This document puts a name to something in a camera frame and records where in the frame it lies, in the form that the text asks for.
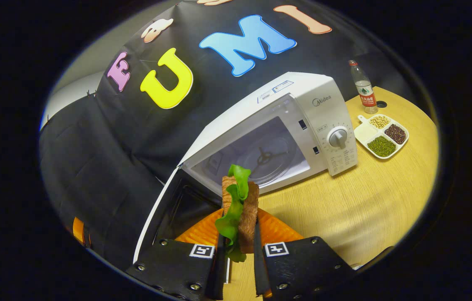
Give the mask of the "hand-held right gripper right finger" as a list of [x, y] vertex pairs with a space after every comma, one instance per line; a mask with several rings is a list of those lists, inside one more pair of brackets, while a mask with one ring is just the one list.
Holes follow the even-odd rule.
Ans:
[[304, 238], [263, 209], [254, 240], [255, 291], [263, 299], [317, 299], [355, 276], [322, 238]]

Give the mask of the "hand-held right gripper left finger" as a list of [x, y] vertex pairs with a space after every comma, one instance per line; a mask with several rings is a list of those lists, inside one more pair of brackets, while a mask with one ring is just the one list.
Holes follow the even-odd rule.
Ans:
[[214, 222], [216, 210], [177, 239], [163, 238], [145, 251], [126, 273], [150, 288], [186, 301], [220, 301], [224, 298], [227, 257], [225, 239]]

